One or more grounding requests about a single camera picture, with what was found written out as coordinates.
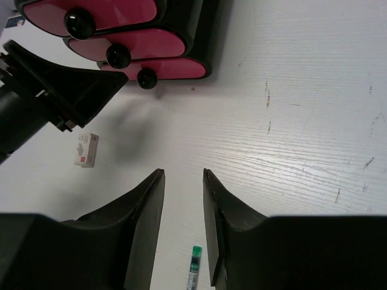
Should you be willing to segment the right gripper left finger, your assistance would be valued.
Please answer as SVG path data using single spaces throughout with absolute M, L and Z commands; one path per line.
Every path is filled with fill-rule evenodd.
M 1 214 L 2 289 L 149 289 L 164 170 L 76 220 Z

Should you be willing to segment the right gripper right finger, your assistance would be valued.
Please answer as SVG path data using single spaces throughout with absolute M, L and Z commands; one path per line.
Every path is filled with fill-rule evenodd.
M 272 216 L 203 172 L 210 284 L 216 289 L 385 289 L 385 216 Z

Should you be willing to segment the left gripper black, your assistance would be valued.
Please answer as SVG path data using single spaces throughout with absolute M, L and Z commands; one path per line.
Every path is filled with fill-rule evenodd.
M 47 61 L 13 40 L 3 48 L 1 164 L 47 122 L 60 131 L 85 127 L 128 82 L 123 72 Z

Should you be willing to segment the green pen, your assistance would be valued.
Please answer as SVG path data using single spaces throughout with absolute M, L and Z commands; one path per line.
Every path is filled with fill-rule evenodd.
M 200 246 L 193 246 L 192 255 L 189 266 L 189 275 L 187 281 L 187 290 L 196 290 L 198 275 L 200 270 L 202 248 Z

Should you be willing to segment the pink drawer with black knob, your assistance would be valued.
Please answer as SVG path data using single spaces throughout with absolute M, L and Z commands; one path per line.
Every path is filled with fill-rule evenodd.
M 86 12 L 98 30 L 152 22 L 167 1 L 18 1 L 18 9 L 35 26 L 59 37 L 69 35 L 65 15 L 75 8 Z

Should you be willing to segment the white staples box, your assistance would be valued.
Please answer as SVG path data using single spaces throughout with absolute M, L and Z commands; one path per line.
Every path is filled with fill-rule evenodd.
M 79 134 L 76 146 L 74 165 L 94 167 L 99 136 L 96 134 Z

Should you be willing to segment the black drawer cabinet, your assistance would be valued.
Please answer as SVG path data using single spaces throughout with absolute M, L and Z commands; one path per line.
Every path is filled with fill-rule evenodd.
M 208 77 L 212 73 L 217 34 L 220 28 L 219 15 L 221 14 L 223 7 L 223 1 L 167 1 L 164 13 L 152 22 L 107 28 L 98 31 L 86 17 L 86 12 L 79 8 L 75 8 L 65 15 L 65 26 L 69 35 L 60 38 L 63 40 L 64 44 L 74 52 L 69 46 L 69 40 L 71 39 L 88 40 L 93 36 L 101 34 L 142 30 L 147 28 L 163 29 L 176 34 L 185 43 L 185 52 L 177 57 L 187 57 L 199 61 L 207 68 L 206 77 Z M 135 60 L 131 58 L 128 49 L 121 44 L 115 43 L 107 49 L 106 60 L 103 62 L 106 62 L 114 69 L 123 69 L 132 61 Z

